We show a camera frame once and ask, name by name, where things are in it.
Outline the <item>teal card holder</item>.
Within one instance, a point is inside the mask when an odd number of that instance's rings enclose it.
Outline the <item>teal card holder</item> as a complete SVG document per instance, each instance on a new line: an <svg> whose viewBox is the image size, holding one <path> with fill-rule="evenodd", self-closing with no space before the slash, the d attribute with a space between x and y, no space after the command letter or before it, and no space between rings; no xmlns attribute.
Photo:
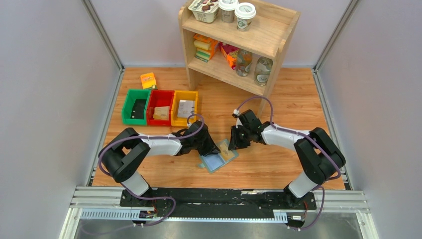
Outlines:
<svg viewBox="0 0 422 239"><path fill-rule="evenodd" d="M200 156L200 160L201 163L198 164L198 168L206 169L209 174L216 172L217 170L221 169L222 167L233 161L231 160L230 162L224 162L220 153L215 155Z"/></svg>

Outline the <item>tan card with logo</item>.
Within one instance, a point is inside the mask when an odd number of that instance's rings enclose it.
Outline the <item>tan card with logo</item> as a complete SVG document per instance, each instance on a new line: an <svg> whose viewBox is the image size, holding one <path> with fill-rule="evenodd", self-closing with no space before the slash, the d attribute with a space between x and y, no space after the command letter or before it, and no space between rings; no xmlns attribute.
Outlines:
<svg viewBox="0 0 422 239"><path fill-rule="evenodd" d="M162 106L162 107L154 107L153 119L154 120L168 120L170 107L169 106Z"/></svg>

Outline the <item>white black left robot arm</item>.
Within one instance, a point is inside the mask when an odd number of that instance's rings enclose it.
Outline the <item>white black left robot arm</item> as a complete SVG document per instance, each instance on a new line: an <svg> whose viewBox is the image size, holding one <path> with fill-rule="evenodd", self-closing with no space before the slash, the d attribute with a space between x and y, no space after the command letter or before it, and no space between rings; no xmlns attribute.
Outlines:
<svg viewBox="0 0 422 239"><path fill-rule="evenodd" d="M142 196L150 185L137 170L146 157L180 156L192 150L200 156L220 153L202 121L168 135L145 135L128 127L100 151L99 167L129 192Z"/></svg>

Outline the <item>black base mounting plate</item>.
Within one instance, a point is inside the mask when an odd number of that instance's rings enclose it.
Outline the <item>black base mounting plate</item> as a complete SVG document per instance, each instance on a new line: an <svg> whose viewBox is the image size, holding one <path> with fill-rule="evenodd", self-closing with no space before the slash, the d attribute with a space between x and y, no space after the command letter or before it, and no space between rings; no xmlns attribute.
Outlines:
<svg viewBox="0 0 422 239"><path fill-rule="evenodd" d="M157 188L143 199L122 191L122 207L142 207L144 214L158 217L217 220L273 220L294 227L304 224L308 211L317 209L312 192L292 202L283 191L236 189Z"/></svg>

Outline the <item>black item in green bin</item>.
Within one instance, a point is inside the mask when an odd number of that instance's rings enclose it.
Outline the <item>black item in green bin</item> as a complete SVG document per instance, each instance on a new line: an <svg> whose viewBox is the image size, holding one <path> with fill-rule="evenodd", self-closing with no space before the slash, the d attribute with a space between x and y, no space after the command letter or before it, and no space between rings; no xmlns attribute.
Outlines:
<svg viewBox="0 0 422 239"><path fill-rule="evenodd" d="M144 120L145 109L147 106L146 99L136 99L131 110L131 119Z"/></svg>

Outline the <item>clear glass bottle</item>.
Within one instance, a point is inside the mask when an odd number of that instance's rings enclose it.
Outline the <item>clear glass bottle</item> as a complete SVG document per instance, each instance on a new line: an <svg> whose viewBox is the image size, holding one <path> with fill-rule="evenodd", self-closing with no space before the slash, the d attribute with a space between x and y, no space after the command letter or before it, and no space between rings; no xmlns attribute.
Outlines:
<svg viewBox="0 0 422 239"><path fill-rule="evenodd" d="M235 71L238 76L247 76L252 65L253 54L244 49L239 49L236 58Z"/></svg>
<svg viewBox="0 0 422 239"><path fill-rule="evenodd" d="M254 82L258 86L265 86L268 82L273 66L273 60L264 56L261 56L257 60L254 71Z"/></svg>

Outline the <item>left clear glass bottle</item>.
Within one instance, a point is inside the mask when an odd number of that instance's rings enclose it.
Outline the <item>left clear glass bottle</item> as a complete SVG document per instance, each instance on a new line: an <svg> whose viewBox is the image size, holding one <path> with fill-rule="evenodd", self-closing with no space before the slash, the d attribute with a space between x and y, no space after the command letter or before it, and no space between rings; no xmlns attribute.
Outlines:
<svg viewBox="0 0 422 239"><path fill-rule="evenodd" d="M235 71L238 76L247 76L252 65L253 54L244 49L239 49L236 58Z"/></svg>

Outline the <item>wooden shelf unit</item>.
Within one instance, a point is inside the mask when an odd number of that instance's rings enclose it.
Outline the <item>wooden shelf unit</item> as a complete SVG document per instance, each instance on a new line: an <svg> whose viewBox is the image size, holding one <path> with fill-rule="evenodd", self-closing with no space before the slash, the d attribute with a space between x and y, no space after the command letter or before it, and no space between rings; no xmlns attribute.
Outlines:
<svg viewBox="0 0 422 239"><path fill-rule="evenodd" d="M209 76L255 95L270 97L301 13L265 1L252 0L257 15L250 30L242 32L237 30L235 23L197 21L188 9L191 3L187 1L178 14L189 89L195 90L200 80ZM256 85L253 74L238 76L229 68L221 52L207 63L197 59L194 46L196 33L272 59L273 66L267 84Z"/></svg>

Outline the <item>orange yellow snack box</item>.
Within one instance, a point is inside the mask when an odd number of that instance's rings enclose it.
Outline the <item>orange yellow snack box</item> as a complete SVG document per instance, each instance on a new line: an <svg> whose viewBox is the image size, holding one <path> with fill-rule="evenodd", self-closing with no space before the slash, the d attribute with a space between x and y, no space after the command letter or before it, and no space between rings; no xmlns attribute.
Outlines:
<svg viewBox="0 0 422 239"><path fill-rule="evenodd" d="M140 80L143 89L158 89L155 74L153 72L140 75Z"/></svg>

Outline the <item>green plastic bin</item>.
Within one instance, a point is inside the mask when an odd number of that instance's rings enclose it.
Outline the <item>green plastic bin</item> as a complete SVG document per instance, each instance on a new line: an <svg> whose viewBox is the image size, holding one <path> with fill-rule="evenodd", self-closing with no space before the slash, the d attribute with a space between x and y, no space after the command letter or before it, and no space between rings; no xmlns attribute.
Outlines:
<svg viewBox="0 0 422 239"><path fill-rule="evenodd" d="M146 111L151 90L129 89L122 108L122 122L126 125L147 125Z"/></svg>

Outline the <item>orange red snack box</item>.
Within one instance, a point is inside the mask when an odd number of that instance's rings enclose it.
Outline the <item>orange red snack box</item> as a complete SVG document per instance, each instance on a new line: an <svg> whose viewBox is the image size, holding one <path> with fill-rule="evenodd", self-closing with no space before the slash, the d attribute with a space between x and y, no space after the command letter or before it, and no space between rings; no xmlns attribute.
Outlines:
<svg viewBox="0 0 422 239"><path fill-rule="evenodd" d="M236 60L237 60L237 54L238 54L239 48L229 45L227 43L221 42L220 51L222 52L230 68L234 70L236 66Z"/></svg>

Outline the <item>right coffee cup white lid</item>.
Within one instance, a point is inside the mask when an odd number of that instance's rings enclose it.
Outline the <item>right coffee cup white lid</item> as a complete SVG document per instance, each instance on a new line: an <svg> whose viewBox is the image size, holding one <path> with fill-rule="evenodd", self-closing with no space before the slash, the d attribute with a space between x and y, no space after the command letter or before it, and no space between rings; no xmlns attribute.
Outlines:
<svg viewBox="0 0 422 239"><path fill-rule="evenodd" d="M235 9L236 27L239 31L248 31L253 18L256 16L256 8L249 2L241 2Z"/></svg>

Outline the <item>coffee cup white lid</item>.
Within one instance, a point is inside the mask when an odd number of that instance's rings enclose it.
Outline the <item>coffee cup white lid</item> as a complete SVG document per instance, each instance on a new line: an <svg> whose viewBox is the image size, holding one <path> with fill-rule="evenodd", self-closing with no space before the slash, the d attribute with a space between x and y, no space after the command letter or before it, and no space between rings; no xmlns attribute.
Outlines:
<svg viewBox="0 0 422 239"><path fill-rule="evenodd" d="M241 2L235 9L236 27L239 31L248 31L253 18L256 16L256 8L249 2Z"/></svg>
<svg viewBox="0 0 422 239"><path fill-rule="evenodd" d="M232 23L234 21L234 11L238 5L238 0L219 0L218 6L220 9L221 21L225 23Z"/></svg>

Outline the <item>left coffee cup white lid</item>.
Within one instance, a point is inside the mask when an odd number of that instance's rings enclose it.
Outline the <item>left coffee cup white lid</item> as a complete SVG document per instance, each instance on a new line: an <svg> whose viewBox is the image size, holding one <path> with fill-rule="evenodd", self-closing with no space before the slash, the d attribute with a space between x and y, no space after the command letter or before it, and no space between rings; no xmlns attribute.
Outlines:
<svg viewBox="0 0 422 239"><path fill-rule="evenodd" d="M220 9L221 21L225 23L232 23L234 21L234 11L238 5L238 0L219 0L218 6Z"/></svg>

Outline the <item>aluminium frame rail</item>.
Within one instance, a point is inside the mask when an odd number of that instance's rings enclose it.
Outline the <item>aluminium frame rail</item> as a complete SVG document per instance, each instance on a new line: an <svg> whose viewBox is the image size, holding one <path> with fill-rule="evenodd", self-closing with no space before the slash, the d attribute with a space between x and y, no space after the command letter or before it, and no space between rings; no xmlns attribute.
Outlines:
<svg viewBox="0 0 422 239"><path fill-rule="evenodd" d="M365 239L378 233L361 191L326 190L311 192L294 206L282 190L153 188L147 198L138 199L121 187L75 189L60 238L73 239L82 219L168 222L233 222L291 224L299 216L306 225L313 214L319 224L330 226L330 214L350 214L352 227Z"/></svg>

